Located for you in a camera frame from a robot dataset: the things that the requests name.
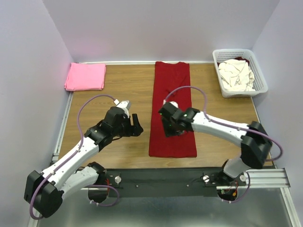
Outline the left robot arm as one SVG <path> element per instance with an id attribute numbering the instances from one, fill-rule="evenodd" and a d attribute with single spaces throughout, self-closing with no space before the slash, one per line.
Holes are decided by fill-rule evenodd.
<path id="1" fill-rule="evenodd" d="M 129 114 L 129 101 L 115 101 L 105 118 L 80 133 L 80 141 L 66 155 L 48 168 L 32 171 L 26 180 L 24 200 L 35 220 L 52 216 L 63 200 L 75 191 L 105 181 L 103 168 L 92 164 L 79 171 L 80 165 L 112 143 L 115 137 L 138 137 L 143 133 L 137 114 Z"/>

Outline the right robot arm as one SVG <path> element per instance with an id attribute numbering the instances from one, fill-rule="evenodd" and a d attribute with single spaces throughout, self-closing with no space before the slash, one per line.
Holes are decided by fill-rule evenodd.
<path id="1" fill-rule="evenodd" d="M 250 169 L 262 169 L 272 141 L 259 122 L 235 123 L 207 115 L 195 108 L 182 111 L 175 102 L 166 102 L 159 110 L 166 137 L 184 132 L 202 132 L 227 140 L 241 148 L 239 157 L 228 159 L 213 177 L 215 183 L 229 185 Z"/>

